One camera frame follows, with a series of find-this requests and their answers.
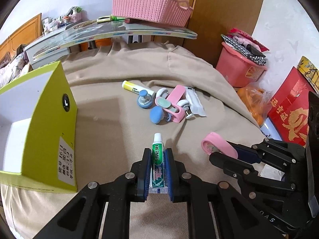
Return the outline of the pink woven plastic basket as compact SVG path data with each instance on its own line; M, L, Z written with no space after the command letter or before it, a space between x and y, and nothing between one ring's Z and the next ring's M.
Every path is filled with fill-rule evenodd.
M112 15L184 27L193 12L186 0L112 0Z

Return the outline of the yellow white lip balm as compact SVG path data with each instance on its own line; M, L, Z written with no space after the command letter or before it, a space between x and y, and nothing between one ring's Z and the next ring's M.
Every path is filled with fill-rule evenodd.
M133 92L133 93L135 93L135 94L139 94L142 90L147 91L147 93L148 93L149 95L151 95L152 97L154 97L155 94L156 94L155 91L153 91L153 90L151 90L151 89L149 89L149 88L142 87L142 86L140 86L140 85L131 83L131 82L127 81L127 80L124 80L124 81L122 82L122 87L123 87L125 90L130 91L130 92Z

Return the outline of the bed with floral quilt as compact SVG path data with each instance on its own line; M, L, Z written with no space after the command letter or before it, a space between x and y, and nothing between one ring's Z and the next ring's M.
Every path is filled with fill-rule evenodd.
M0 88L4 87L18 77L27 74L31 70L31 65L29 63L29 60L27 59L27 56L24 53L20 53L7 66L1 68Z

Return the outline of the small white knob stamp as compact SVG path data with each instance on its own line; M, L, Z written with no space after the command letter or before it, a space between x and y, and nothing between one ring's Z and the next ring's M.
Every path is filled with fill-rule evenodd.
M186 112L185 114L187 115L187 116L185 117L187 120L192 119L192 118L195 117L193 113Z

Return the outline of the toiletries cluster on cabinet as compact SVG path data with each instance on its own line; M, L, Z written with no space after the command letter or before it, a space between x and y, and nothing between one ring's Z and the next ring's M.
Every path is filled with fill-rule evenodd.
M43 33L47 34L67 25L82 21L82 8L72 7L64 15L57 18L46 17L42 19Z

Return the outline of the pink plastic bucket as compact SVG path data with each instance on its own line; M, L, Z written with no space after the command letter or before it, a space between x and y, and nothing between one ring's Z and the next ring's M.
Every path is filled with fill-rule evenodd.
M249 83L256 82L267 70L266 66L260 66L244 57L231 46L222 42L222 51L216 65L216 70L233 87L245 87Z

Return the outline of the lime green cardboard box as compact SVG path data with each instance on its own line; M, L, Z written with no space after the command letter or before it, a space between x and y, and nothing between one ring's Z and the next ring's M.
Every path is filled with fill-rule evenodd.
M57 61L1 88L1 183L45 193L77 192L77 105Z

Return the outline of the pink nail clipper case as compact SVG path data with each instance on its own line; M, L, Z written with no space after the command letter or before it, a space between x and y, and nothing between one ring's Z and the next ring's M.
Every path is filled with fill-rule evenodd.
M215 132L210 132L201 141L201 147L208 155L212 154L213 152L220 152L231 158L238 158L238 152L236 151L236 149L234 149L234 147L232 147L230 143L228 143Z

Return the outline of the blue round stamp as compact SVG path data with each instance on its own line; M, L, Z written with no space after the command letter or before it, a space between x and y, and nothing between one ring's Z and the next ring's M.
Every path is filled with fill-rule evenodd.
M153 105L155 94L148 90L141 90L138 94L137 104L143 109L148 109Z
M162 120L170 122L172 119L172 115L165 112L160 106L153 107L150 111L149 117L151 122L154 124L159 124Z

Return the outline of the wooden wardrobe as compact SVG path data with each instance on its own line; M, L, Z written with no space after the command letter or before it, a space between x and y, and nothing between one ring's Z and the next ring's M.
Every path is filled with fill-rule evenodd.
M252 34L263 0L185 0L193 8L187 28L197 33L196 40L153 36L154 42L180 45L197 57L215 65L222 50L222 34L237 28Z

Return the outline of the white round stamp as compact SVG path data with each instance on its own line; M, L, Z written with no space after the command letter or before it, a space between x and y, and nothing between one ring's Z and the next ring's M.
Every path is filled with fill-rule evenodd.
M188 100L186 99L182 99L180 100L177 105L181 108L183 108L183 110L188 111L190 109L190 103Z
M169 95L169 91L167 88L160 88L157 92L156 92L156 98L159 97L163 97L164 99L166 99Z

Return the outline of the blue round stamp upright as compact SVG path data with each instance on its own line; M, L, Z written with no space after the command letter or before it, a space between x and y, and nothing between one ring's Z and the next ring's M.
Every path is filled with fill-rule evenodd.
M137 104L143 109L148 109L153 105L155 94L148 90L141 90L138 94Z

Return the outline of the pink open clipper case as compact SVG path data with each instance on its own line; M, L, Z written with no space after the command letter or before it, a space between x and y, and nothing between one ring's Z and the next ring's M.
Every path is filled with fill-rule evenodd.
M177 103L183 98L185 94L185 87L177 85L166 99L163 97L155 98L155 104L160 106L165 112L172 115L172 121L180 123L185 117L185 110L179 107Z

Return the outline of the green white toothpaste tube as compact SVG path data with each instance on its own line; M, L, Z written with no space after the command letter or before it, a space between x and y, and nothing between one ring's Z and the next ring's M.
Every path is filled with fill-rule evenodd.
M168 187L165 183L165 163L164 163L164 145L162 135L154 134L153 144L151 146L151 171L149 193L166 194Z

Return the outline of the white sachet packet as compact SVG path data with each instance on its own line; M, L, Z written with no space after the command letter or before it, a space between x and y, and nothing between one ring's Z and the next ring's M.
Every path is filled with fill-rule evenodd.
M201 117L207 116L194 88L185 86L185 97L190 104L190 110L193 114Z

